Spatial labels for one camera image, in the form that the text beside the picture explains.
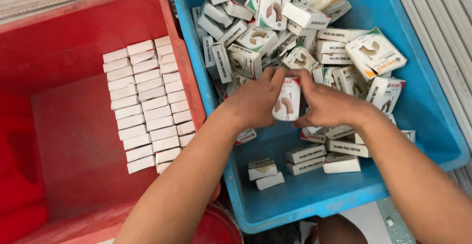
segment person's right hand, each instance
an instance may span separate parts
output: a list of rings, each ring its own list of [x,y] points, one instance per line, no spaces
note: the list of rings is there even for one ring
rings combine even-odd
[[[372,105],[323,84],[316,84],[306,70],[291,70],[287,77],[299,77],[310,111],[293,123],[294,127],[360,126]]]

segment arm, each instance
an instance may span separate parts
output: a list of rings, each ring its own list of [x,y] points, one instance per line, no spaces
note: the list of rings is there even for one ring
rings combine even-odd
[[[275,124],[272,108],[284,78],[283,68],[266,68],[259,81],[235,90],[139,199],[114,244],[190,242],[237,136]]]
[[[349,125],[369,148],[398,211],[415,237],[428,244],[470,243],[472,201],[378,108],[301,76],[310,112],[297,127]]]

